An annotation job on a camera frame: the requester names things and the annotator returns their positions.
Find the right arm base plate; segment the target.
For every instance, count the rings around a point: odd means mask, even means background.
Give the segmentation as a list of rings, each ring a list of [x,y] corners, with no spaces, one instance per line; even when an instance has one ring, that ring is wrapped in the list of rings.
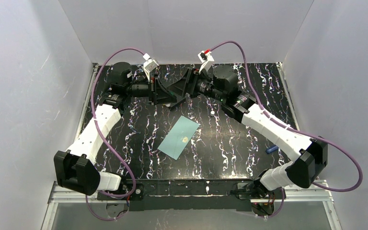
[[[263,188],[262,185],[255,185],[253,182],[237,183],[235,189],[232,190],[231,193],[241,200],[263,199],[269,201],[269,199],[277,200],[287,197],[285,191],[280,188],[269,191]]]

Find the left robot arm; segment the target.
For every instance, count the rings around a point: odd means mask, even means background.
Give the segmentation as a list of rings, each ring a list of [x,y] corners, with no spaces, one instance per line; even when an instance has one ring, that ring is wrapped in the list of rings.
[[[153,71],[158,63],[150,59],[137,74],[127,62],[111,67],[114,80],[102,94],[98,104],[92,106],[93,116],[76,141],[66,151],[58,151],[54,165],[59,186],[90,196],[98,191],[117,191],[122,176],[98,171],[94,163],[106,136],[121,119],[131,98],[147,97],[151,104],[171,104],[177,101]]]

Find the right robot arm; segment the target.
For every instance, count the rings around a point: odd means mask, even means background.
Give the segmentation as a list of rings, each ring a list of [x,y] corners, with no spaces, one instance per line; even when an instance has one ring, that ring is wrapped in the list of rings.
[[[261,173],[252,190],[268,192],[293,184],[309,188],[327,164],[327,144],[292,132],[289,125],[261,109],[254,97],[240,90],[238,75],[230,67],[218,66],[212,76],[188,68],[167,88],[179,96],[201,94],[219,101],[227,116],[257,131],[287,155],[289,162]]]

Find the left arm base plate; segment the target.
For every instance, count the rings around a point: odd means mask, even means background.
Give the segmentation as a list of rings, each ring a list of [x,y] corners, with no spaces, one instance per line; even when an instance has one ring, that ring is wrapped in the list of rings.
[[[121,187],[119,187],[119,189],[116,191],[106,191],[106,192],[113,194],[113,195],[124,195],[131,191],[132,186],[133,186],[132,184],[124,184]],[[105,195],[103,193],[98,193],[97,200],[110,201],[110,200],[127,200],[128,199],[129,201],[138,201],[138,200],[142,200],[143,196],[144,196],[144,184],[139,183],[136,185],[135,191],[130,196],[117,198],[114,196]]]

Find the light green envelope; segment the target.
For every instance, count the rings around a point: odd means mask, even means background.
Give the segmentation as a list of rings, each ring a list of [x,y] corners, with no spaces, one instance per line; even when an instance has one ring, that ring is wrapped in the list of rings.
[[[158,146],[158,150],[177,160],[198,128],[198,123],[181,116]]]

